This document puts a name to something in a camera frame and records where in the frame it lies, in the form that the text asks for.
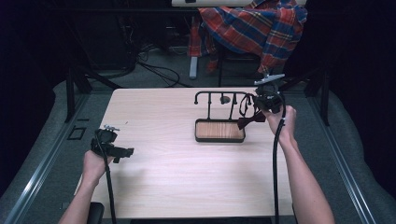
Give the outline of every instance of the dark curtain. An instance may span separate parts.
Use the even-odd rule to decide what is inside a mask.
[[[364,159],[377,182],[394,198],[395,8],[391,0],[308,0],[303,38],[285,66],[287,76],[298,77],[329,65],[331,91],[355,122]]]
[[[52,109],[65,59],[34,1],[0,6],[0,194],[19,171]]]

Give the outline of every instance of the light wood tabletop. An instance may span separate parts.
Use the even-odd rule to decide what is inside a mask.
[[[207,95],[198,91],[255,88],[119,89],[113,92],[101,124],[120,129],[116,147],[134,147],[131,158],[111,163],[117,218],[265,217],[274,215],[272,155],[268,123],[249,124],[243,143],[197,142],[195,121],[207,118]],[[238,119],[242,95],[233,110]],[[212,119],[227,119],[231,103],[211,97]],[[247,112],[251,116],[253,108]],[[278,147],[279,213],[292,215],[290,185]],[[111,217],[104,175],[93,202]]]

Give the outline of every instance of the black wire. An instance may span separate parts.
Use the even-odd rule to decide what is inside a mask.
[[[112,79],[112,78],[116,78],[116,77],[125,77],[126,75],[132,73],[133,71],[134,71],[134,68],[129,67],[127,69],[124,69],[123,71],[120,71],[119,73],[111,74],[111,75],[101,75],[101,77],[105,77],[107,79]]]
[[[170,68],[160,67],[160,66],[154,66],[154,65],[150,65],[150,64],[142,63],[142,62],[137,62],[137,64],[139,64],[140,66],[142,66],[142,67],[148,69],[150,72],[152,72],[152,73],[158,75],[158,76],[159,76],[160,78],[162,78],[164,81],[165,81],[166,79],[167,79],[167,80],[170,80],[170,81],[173,81],[174,83],[173,83],[172,85],[170,85],[167,81],[165,81],[166,84],[168,84],[167,88],[172,88],[172,87],[175,87],[176,85],[181,85],[181,86],[184,86],[184,87],[192,88],[192,86],[180,82],[180,75],[178,74],[178,72],[176,72],[176,71],[174,71],[174,70],[172,70],[172,69],[170,69]],[[168,71],[174,73],[174,74],[177,76],[177,79],[174,79],[174,78],[172,78],[172,77],[169,77],[168,75],[162,73],[162,72],[159,71],[158,69],[164,69],[164,70],[168,70]]]
[[[279,142],[280,131],[282,131],[282,127],[285,123],[286,117],[286,104],[282,97],[282,95],[272,92],[266,91],[269,93],[275,93],[277,97],[279,97],[280,101],[282,102],[282,119],[279,121],[279,124],[276,128],[275,138],[274,138],[274,145],[273,145],[273,179],[274,179],[274,207],[275,207],[275,224],[279,224],[279,199],[278,199],[278,192],[277,192],[277,143]]]
[[[103,160],[105,161],[105,170],[106,170],[106,179],[107,179],[107,188],[108,188],[108,198],[110,200],[110,211],[111,211],[111,220],[113,224],[117,223],[116,219],[116,211],[114,209],[114,195],[113,195],[113,186],[111,184],[111,176],[110,176],[110,167],[108,167],[107,162],[107,154],[105,150],[102,148],[102,144],[98,139],[97,133],[95,133],[96,143],[98,144],[100,150],[102,151]]]

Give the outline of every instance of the red plaid fabric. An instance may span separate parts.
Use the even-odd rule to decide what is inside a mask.
[[[236,53],[260,56],[260,73],[289,58],[301,39],[307,16],[295,0],[255,0],[244,8],[203,7],[199,11],[201,18],[192,23],[188,54],[216,54],[216,39]]]

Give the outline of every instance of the human arm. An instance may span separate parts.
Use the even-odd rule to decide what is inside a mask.
[[[273,133],[276,132],[282,113],[262,111]],[[281,145],[288,166],[291,198],[299,223],[334,223],[332,209],[318,181],[304,161],[294,138],[296,110],[287,105],[284,127],[280,132]]]
[[[105,162],[102,157],[91,150],[84,156],[81,183],[78,191],[61,217],[59,223],[87,223],[93,191],[105,173]]]

